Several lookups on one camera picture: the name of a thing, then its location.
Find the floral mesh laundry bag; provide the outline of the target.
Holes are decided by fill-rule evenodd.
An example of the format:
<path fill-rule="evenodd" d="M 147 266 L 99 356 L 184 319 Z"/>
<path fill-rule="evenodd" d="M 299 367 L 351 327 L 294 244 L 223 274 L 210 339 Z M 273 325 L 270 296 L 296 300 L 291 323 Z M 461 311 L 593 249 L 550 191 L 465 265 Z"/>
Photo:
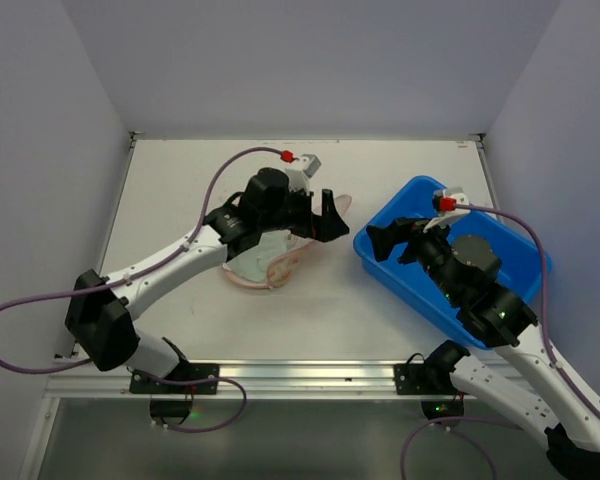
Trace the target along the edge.
<path fill-rule="evenodd" d="M 264 288 L 247 288 L 234 283 L 235 285 L 254 290 L 273 290 L 276 288 L 283 287 L 292 277 L 293 273 L 300 266 L 303 257 L 308 253 L 314 240 L 304 239 L 294 236 L 290 233 L 290 240 L 292 241 L 291 248 L 288 253 L 278 257 L 268 268 L 268 284 L 267 289 Z"/>

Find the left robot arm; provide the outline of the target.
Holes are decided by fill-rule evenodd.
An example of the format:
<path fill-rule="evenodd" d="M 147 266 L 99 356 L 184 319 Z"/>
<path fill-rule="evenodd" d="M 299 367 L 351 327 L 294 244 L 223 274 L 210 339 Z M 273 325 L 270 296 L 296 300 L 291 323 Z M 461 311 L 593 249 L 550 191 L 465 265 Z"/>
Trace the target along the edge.
<path fill-rule="evenodd" d="M 66 328 L 100 371 L 127 366 L 168 377 L 183 355 L 168 339 L 137 330 L 135 320 L 183 283 L 256 247 L 265 233 L 289 231 L 321 243 L 349 233 L 331 190 L 322 192 L 320 213 L 312 201 L 312 192 L 292 188 L 288 173 L 259 170 L 244 191 L 205 214 L 181 240 L 107 276 L 94 270 L 79 275 Z"/>

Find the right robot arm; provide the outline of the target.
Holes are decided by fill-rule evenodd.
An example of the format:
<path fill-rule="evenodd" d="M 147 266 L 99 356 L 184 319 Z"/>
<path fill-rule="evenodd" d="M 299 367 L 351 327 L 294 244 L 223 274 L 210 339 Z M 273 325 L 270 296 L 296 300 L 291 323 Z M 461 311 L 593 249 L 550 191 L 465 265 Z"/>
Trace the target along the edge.
<path fill-rule="evenodd" d="M 446 341 L 423 362 L 433 387 L 477 397 L 527 432 L 566 479 L 600 479 L 600 395 L 546 339 L 534 311 L 497 280 L 500 259 L 486 239 L 462 235 L 428 219 L 369 225 L 374 257 L 385 261 L 404 245 L 402 264 L 418 263 L 456 309 L 464 329 L 512 366 L 522 388 L 468 349 Z"/>

